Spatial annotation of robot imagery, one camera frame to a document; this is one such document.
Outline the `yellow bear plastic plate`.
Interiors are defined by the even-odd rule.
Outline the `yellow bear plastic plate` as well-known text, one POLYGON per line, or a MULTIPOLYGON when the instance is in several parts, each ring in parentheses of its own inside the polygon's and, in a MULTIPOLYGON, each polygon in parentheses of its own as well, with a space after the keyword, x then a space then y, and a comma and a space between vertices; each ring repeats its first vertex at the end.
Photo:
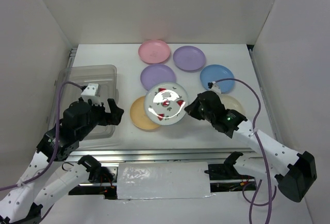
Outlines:
POLYGON ((145 131, 155 130, 160 127, 160 125, 151 121, 145 113, 144 110, 144 100, 145 97, 141 96, 137 98, 131 105, 130 108, 130 119, 132 123, 139 129, 145 131))

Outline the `white watermelon pattern plate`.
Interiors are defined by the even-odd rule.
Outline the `white watermelon pattern plate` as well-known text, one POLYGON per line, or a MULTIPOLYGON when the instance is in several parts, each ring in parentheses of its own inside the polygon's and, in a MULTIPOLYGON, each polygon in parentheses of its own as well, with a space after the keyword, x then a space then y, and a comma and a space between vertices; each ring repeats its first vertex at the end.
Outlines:
POLYGON ((188 93, 179 84, 163 82, 153 86, 144 99, 147 117, 161 126, 178 123, 186 115, 184 108, 189 104, 188 93))

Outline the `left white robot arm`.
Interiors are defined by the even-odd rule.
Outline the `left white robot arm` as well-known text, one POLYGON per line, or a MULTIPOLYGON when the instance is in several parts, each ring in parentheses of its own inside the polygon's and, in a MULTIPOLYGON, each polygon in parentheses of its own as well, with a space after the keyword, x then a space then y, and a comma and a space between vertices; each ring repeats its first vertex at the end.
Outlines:
POLYGON ((117 126, 121 122, 124 110, 112 98, 107 102, 109 112, 103 104, 96 105, 82 98, 69 105, 63 117, 44 134, 18 182, 3 188, 9 193, 1 200, 1 223, 40 223, 55 202, 80 183, 112 182, 111 172, 93 156, 86 155, 63 176, 46 184, 96 126, 117 126))

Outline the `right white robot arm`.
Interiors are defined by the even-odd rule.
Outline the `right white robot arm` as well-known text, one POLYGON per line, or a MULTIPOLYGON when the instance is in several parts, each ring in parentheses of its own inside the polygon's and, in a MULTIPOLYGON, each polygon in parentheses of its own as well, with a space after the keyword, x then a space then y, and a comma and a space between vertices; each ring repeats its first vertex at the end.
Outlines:
POLYGON ((299 153, 290 149, 262 131, 236 110, 225 108, 219 96, 213 91, 197 95, 192 104, 185 107, 187 114, 197 120, 206 120, 220 133, 242 142, 268 161, 269 170, 262 170, 261 164, 254 164, 246 171, 248 159, 234 152, 224 166, 229 178, 252 175, 260 178, 264 173, 277 182, 279 191, 294 202, 301 202, 317 179, 315 157, 305 151, 299 153))

